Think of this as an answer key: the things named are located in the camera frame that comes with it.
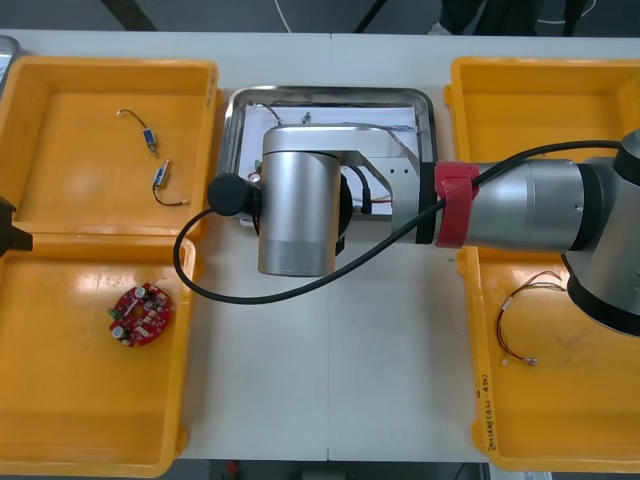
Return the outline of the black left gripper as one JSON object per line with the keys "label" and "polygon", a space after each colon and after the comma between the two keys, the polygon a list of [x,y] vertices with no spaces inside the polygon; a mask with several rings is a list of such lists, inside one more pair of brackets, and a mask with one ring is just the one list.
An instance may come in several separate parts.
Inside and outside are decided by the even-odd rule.
{"label": "black left gripper", "polygon": [[9,251],[32,251],[33,236],[13,226],[13,213],[16,211],[15,206],[0,197],[0,257],[3,257]]}

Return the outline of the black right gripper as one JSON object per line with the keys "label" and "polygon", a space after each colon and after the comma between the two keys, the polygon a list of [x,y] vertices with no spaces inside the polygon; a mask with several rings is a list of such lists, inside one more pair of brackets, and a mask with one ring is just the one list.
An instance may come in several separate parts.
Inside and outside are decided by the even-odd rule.
{"label": "black right gripper", "polygon": [[338,256],[345,247],[345,234],[352,219],[352,194],[347,178],[341,175],[341,185],[339,194],[339,218],[338,218],[338,238],[336,241],[335,255]]}

